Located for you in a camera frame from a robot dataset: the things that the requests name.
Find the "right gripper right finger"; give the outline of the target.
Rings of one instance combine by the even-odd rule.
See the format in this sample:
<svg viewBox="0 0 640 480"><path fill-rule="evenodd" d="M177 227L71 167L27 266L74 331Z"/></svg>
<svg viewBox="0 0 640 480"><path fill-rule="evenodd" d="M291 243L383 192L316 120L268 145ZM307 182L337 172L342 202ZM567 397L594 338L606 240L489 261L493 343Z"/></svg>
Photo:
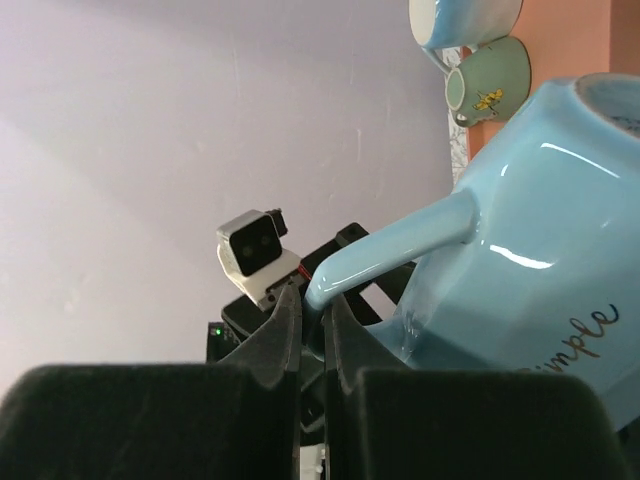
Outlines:
<svg viewBox="0 0 640 480"><path fill-rule="evenodd" d="M330 479L626 479L598 398L567 376L419 371L337 299L324 315Z"/></svg>

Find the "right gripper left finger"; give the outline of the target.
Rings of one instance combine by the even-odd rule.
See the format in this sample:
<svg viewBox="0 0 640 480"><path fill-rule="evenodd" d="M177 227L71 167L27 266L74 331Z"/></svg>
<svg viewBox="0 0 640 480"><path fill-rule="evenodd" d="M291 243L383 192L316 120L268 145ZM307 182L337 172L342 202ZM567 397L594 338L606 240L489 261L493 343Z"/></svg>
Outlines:
<svg viewBox="0 0 640 480"><path fill-rule="evenodd" d="M5 479L295 479L299 292L215 363L45 365L1 404Z"/></svg>

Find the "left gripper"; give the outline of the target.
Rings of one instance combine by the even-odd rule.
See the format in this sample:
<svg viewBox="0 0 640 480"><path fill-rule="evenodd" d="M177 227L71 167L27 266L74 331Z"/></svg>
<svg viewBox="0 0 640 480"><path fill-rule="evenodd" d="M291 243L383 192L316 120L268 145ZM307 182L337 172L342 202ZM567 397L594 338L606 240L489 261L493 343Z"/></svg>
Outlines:
<svg viewBox="0 0 640 480"><path fill-rule="evenodd" d="M233 350L237 344L246 340L262 326L273 311L279 291L284 285L293 283L301 291L305 290L311 274L325 258L367 234L368 232L359 223L353 222L338 231L334 238L304 256L299 269L278 281L275 291L267 295L266 310L261 310L245 295L226 305L221 311L221 320L209 324L206 359L216 361L226 355L222 345L222 339L226 334L230 336L227 348ZM408 262L346 292L345 298L356 320L364 326L379 323L380 316L363 298L362 292L371 285L377 285L390 301L397 304L415 266L414 262ZM303 352L301 377L301 433L322 435L324 433L324 365L308 351Z"/></svg>

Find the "light blue mug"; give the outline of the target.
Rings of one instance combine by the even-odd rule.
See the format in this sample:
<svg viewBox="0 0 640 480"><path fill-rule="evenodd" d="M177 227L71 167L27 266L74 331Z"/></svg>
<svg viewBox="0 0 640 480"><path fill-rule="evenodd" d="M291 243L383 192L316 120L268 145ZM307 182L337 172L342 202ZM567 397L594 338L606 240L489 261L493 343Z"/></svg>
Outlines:
<svg viewBox="0 0 640 480"><path fill-rule="evenodd" d="M571 375L616 429L629 425L639 416L639 176L466 170L447 197L324 260L304 297L307 321L414 262L394 315L369 329L402 362Z"/></svg>
<svg viewBox="0 0 640 480"><path fill-rule="evenodd" d="M425 55L445 74L437 50L477 46L508 35L521 0L409 0L410 29Z"/></svg>

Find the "green mug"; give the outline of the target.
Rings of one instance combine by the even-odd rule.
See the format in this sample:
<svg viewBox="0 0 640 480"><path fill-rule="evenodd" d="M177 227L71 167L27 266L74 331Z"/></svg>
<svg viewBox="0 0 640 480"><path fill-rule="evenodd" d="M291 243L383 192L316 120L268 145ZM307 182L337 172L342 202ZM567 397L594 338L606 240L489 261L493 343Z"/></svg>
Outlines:
<svg viewBox="0 0 640 480"><path fill-rule="evenodd" d="M525 45L507 36L482 46L451 69L445 99L453 121L461 128L485 121L504 122L526 101L531 81Z"/></svg>

